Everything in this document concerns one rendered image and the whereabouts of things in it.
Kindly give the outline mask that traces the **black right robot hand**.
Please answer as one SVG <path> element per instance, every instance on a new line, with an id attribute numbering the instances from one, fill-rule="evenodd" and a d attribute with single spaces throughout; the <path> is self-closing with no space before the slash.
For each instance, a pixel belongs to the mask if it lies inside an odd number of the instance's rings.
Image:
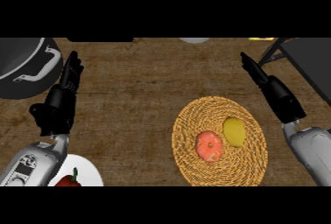
<path id="1" fill-rule="evenodd" d="M 286 85 L 273 76 L 267 75 L 251 57 L 240 52 L 242 69 L 252 78 L 254 84 L 258 86 L 268 107 L 280 121 L 291 123 L 305 117 L 305 112 Z"/>

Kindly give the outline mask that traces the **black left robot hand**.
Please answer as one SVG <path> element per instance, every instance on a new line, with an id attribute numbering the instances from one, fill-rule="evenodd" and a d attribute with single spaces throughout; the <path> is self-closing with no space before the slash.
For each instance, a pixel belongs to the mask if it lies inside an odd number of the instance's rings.
<path id="1" fill-rule="evenodd" d="M 72 51 L 66 58 L 59 83 L 51 86 L 44 102 L 29 107 L 35 125 L 41 129 L 41 137 L 67 134 L 70 131 L 82 69 L 78 52 Z"/>

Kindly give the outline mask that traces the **yellow lemon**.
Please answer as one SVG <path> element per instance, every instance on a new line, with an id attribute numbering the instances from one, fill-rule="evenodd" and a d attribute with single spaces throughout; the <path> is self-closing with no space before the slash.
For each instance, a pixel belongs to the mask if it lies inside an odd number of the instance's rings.
<path id="1" fill-rule="evenodd" d="M 227 118 L 223 122 L 221 131 L 230 146 L 240 147 L 243 145 L 245 139 L 245 129 L 242 121 L 233 117 Z"/>

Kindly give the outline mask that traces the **round woven wicker placemat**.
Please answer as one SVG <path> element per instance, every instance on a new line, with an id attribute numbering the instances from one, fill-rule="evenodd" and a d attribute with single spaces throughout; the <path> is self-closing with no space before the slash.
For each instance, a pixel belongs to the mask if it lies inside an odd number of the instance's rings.
<path id="1" fill-rule="evenodd" d="M 242 123 L 242 143 L 231 145 L 223 126 Z M 267 149 L 258 122 L 230 99 L 205 96 L 183 107 L 171 128 L 171 149 L 180 175 L 192 186 L 258 186 L 265 173 Z"/>

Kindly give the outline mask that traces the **white plate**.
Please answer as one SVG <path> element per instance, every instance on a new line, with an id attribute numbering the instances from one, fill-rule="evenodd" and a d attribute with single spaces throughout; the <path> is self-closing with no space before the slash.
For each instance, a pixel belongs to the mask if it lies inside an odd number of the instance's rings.
<path id="1" fill-rule="evenodd" d="M 98 175 L 97 167 L 93 163 L 79 155 L 67 154 L 62 167 L 56 176 L 48 182 L 48 186 L 54 186 L 57 181 L 66 176 L 73 174 L 73 168 L 76 168 L 76 182 L 82 186 L 103 186 L 101 177 Z"/>

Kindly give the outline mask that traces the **red bell pepper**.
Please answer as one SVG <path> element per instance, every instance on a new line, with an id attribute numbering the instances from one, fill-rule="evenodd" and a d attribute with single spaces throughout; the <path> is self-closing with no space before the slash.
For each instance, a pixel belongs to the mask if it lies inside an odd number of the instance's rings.
<path id="1" fill-rule="evenodd" d="M 81 186 L 78 183 L 78 169 L 72 169 L 72 174 L 66 175 L 57 182 L 56 186 Z"/>

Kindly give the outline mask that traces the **pale grey round object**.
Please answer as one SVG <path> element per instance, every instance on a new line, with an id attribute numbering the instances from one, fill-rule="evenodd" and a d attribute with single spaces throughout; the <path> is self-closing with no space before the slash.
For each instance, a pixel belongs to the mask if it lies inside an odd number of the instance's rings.
<path id="1" fill-rule="evenodd" d="M 209 40 L 209 38 L 180 38 L 180 40 L 189 44 L 200 44 Z"/>

